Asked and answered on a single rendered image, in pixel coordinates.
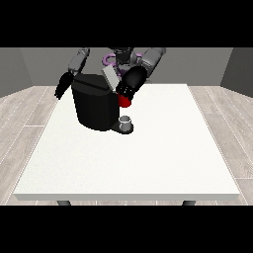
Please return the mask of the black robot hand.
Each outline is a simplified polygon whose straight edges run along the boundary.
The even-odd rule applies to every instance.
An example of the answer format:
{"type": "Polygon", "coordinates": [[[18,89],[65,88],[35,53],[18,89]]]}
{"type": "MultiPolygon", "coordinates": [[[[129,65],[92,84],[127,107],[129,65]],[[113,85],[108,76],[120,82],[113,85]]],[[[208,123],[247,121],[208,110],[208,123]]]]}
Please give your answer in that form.
{"type": "Polygon", "coordinates": [[[147,79],[147,70],[142,66],[132,67],[119,82],[116,87],[116,92],[130,101],[133,99],[134,94],[145,83],[147,79]]]}
{"type": "Polygon", "coordinates": [[[59,83],[56,86],[54,96],[60,100],[64,92],[73,82],[74,75],[71,72],[65,72],[59,79],[59,83]]]}

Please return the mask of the small grey cup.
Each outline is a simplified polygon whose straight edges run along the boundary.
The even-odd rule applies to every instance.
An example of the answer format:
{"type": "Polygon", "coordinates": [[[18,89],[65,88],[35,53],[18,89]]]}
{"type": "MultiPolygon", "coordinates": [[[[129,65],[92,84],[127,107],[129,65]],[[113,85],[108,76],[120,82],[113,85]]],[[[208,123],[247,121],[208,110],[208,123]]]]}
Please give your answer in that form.
{"type": "Polygon", "coordinates": [[[130,130],[131,119],[129,116],[120,117],[120,129],[121,130],[130,130]]]}

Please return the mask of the red pod holder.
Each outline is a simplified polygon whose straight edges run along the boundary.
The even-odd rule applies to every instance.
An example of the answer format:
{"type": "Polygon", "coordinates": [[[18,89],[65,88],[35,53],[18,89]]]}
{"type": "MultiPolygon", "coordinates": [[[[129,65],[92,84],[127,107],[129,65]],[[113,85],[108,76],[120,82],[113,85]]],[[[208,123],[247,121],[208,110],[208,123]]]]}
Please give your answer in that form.
{"type": "Polygon", "coordinates": [[[119,106],[122,108],[127,108],[131,105],[131,101],[123,95],[118,95],[118,102],[119,106]]]}

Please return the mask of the black coffee machine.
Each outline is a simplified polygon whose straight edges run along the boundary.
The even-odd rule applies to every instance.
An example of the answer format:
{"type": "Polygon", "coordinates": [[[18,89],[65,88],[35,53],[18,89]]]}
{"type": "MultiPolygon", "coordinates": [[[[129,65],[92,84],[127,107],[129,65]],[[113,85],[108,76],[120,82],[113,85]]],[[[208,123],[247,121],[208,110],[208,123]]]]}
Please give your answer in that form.
{"type": "Polygon", "coordinates": [[[133,132],[133,124],[122,130],[118,96],[110,89],[103,75],[79,73],[73,79],[71,90],[81,125],[92,130],[114,130],[121,134],[133,132]]]}

